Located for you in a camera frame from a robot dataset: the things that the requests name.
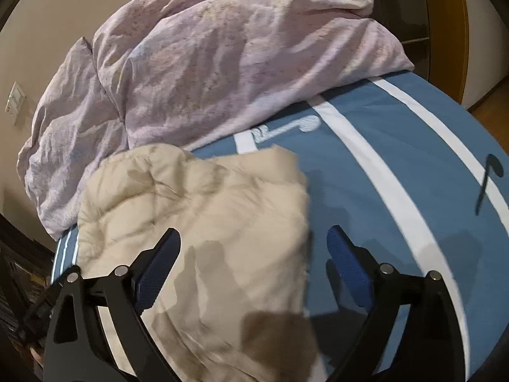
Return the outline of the beige puffer jacket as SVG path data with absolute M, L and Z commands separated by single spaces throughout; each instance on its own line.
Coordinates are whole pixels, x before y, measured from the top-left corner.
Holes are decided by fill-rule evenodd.
M 282 147 L 199 159 L 154 144 L 104 160 L 78 216 L 86 278 L 130 264 L 170 228 L 181 252 L 142 319 L 184 381 L 306 381 L 308 194 Z

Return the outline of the blue white striped bed sheet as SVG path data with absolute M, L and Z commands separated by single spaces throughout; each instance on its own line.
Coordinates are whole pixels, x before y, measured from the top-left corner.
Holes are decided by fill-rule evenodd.
M 306 179 L 304 315 L 317 345 L 306 381 L 330 380 L 367 318 L 334 267 L 327 233 L 400 273 L 442 274 L 457 313 L 466 378 L 508 331 L 508 157 L 462 106 L 413 73 L 330 89 L 195 150 L 199 159 L 282 147 Z M 78 273 L 78 222 L 60 237 L 51 279 Z M 391 365 L 409 313 L 400 307 L 377 369 Z M 98 314 L 115 362 L 133 371 L 109 311 Z

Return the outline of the pink floral duvet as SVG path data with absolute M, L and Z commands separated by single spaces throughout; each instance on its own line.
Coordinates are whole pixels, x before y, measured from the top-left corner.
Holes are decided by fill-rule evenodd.
M 17 172 L 46 232 L 76 224 L 101 161 L 192 151 L 328 89 L 410 71 L 373 0 L 131 0 L 79 39 L 37 104 Z

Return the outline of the white wall switch plate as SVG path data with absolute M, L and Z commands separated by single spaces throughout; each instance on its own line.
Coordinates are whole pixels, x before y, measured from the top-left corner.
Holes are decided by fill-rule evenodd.
M 26 95 L 23 89 L 17 82 L 14 82 L 5 105 L 5 114 L 7 115 L 7 119 L 10 124 L 16 124 L 25 99 Z

